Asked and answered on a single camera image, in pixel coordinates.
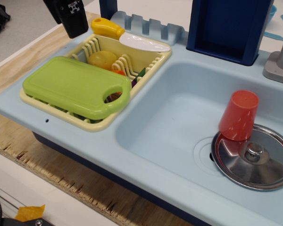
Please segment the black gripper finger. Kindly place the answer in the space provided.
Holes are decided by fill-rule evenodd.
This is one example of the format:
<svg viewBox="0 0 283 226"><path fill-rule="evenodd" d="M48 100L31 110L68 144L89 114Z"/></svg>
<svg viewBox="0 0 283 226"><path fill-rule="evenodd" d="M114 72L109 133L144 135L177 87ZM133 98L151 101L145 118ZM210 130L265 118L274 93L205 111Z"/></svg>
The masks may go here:
<svg viewBox="0 0 283 226"><path fill-rule="evenodd" d="M58 24L62 24L69 38L88 31L84 5L81 0L54 0L53 9Z"/></svg>
<svg viewBox="0 0 283 226"><path fill-rule="evenodd" d="M58 16L58 12L55 8L55 1L54 0L43 0L44 4L46 5L47 9L55 19L57 24L61 24L61 20Z"/></svg>

